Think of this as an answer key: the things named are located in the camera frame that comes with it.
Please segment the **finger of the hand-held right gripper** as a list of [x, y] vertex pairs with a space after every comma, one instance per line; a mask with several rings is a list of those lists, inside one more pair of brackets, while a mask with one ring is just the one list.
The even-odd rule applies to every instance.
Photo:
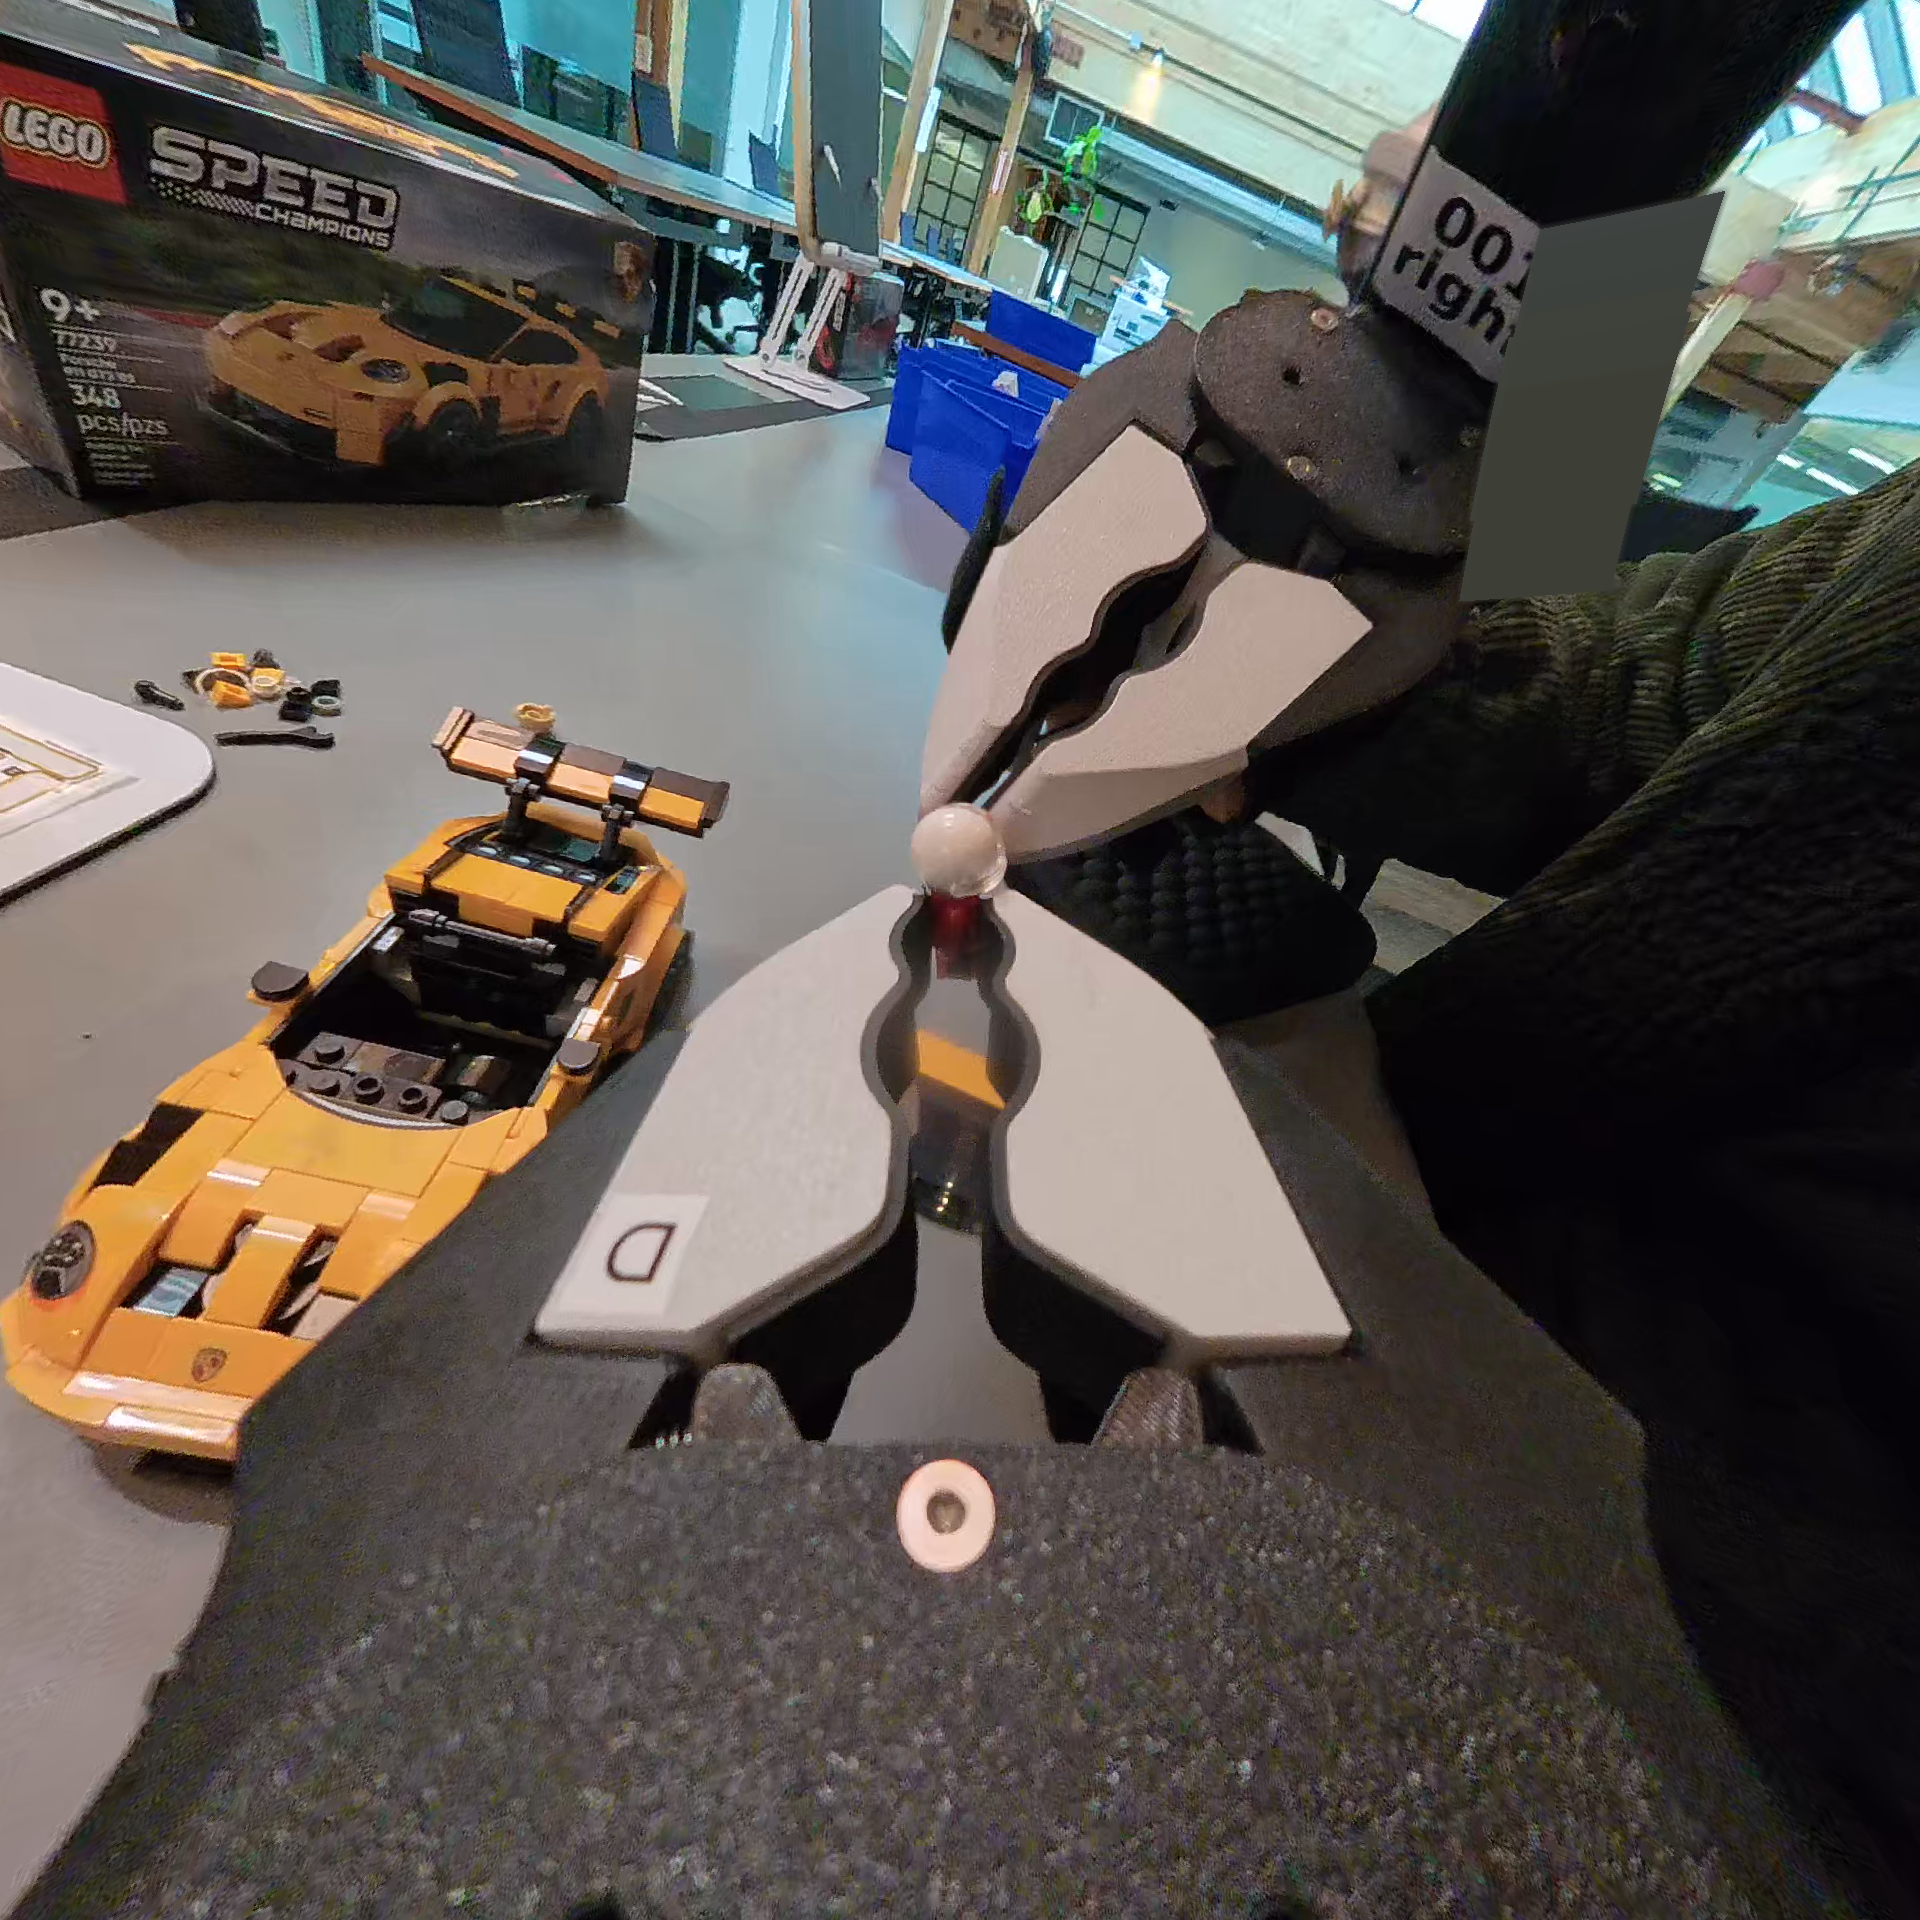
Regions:
[[1091, 721], [1044, 737], [993, 805], [1011, 861], [1093, 845], [1238, 776], [1257, 733], [1369, 634], [1333, 582], [1234, 564], [1162, 662], [1116, 681]]
[[1194, 468], [1132, 426], [983, 561], [924, 739], [918, 812], [973, 802], [1093, 659], [1117, 602], [1186, 568], [1209, 536]]

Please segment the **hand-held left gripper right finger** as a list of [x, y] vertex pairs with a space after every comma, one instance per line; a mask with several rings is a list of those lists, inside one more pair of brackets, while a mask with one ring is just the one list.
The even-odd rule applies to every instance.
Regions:
[[1201, 1017], [1022, 894], [995, 926], [995, 1197], [1020, 1256], [1170, 1361], [1342, 1353], [1354, 1323]]

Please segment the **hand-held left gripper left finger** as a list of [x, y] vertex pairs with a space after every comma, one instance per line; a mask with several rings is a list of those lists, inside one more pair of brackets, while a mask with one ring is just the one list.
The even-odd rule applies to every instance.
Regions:
[[878, 1033], [918, 902], [889, 885], [701, 1009], [534, 1316], [542, 1345], [723, 1357], [881, 1245], [906, 1133]]

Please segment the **yellow lego car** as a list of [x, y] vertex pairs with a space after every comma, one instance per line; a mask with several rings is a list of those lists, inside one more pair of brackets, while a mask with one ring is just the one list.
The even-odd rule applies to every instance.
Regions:
[[397, 857], [261, 1020], [73, 1187], [4, 1299], [6, 1384], [123, 1450], [235, 1461], [274, 1385], [635, 1054], [683, 971], [713, 781], [450, 708], [446, 769], [501, 788]]

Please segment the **pile of small lego parts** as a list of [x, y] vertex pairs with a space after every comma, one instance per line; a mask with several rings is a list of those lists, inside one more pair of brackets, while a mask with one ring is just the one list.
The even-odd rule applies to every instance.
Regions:
[[169, 680], [137, 680], [134, 699], [150, 708], [182, 714], [204, 705], [217, 714], [255, 714], [263, 723], [302, 730], [345, 714], [345, 691], [334, 676], [303, 676], [271, 652], [215, 652]]

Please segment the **person's right forearm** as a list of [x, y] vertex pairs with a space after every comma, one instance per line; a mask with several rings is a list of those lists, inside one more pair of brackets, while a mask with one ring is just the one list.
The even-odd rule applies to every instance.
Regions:
[[1495, 896], [1471, 940], [1550, 971], [1911, 940], [1915, 523], [1906, 466], [1482, 608], [1415, 691], [1261, 757], [1247, 805]]

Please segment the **yellow lego car roof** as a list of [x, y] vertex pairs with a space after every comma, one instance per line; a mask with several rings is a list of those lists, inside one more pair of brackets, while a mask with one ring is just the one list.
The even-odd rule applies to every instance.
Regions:
[[1001, 1115], [986, 1054], [917, 1033], [910, 1090], [907, 1196], [914, 1212], [955, 1232], [977, 1232], [993, 1200], [993, 1132]]

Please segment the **lego set box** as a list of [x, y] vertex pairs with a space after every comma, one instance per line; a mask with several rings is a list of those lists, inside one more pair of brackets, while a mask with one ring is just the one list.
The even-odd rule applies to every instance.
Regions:
[[70, 497], [623, 500], [653, 236], [538, 155], [4, 4], [4, 445]]

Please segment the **lego sticker sheet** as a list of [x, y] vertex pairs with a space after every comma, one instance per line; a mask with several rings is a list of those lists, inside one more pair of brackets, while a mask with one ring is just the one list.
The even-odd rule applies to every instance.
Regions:
[[2, 837], [30, 833], [111, 790], [119, 771], [93, 754], [2, 721]]

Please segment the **black padded wrist rest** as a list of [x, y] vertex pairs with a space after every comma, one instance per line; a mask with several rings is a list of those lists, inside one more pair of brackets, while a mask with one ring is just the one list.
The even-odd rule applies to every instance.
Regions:
[[1357, 905], [1274, 833], [1196, 809], [1013, 867], [1007, 885], [1157, 979], [1209, 1027], [1343, 993], [1377, 960]]

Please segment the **green potted plant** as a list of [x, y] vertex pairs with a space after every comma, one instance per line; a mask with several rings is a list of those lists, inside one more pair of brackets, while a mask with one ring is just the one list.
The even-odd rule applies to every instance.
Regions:
[[1053, 160], [1023, 160], [1015, 186], [1013, 232], [1046, 252], [1067, 250], [1098, 201], [1103, 125], [1093, 123], [1065, 142]]

